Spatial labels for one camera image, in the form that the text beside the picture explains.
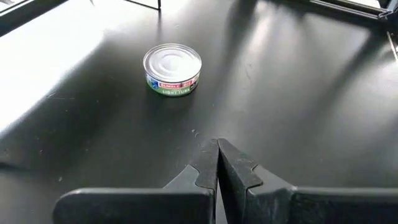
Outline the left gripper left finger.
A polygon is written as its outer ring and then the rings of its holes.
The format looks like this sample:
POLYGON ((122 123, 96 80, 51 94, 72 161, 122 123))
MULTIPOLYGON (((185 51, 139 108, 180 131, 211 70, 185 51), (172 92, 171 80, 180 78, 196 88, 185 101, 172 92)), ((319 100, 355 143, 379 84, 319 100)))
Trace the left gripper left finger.
POLYGON ((81 188, 62 195, 52 220, 63 224, 214 223, 218 142, 162 188, 81 188))

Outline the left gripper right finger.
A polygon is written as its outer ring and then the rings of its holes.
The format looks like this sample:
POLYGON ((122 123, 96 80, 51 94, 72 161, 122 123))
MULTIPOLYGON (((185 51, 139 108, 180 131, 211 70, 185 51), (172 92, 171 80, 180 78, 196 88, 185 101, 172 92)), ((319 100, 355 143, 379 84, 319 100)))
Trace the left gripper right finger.
POLYGON ((397 189, 298 187, 227 140, 218 145, 228 223, 397 224, 397 189))

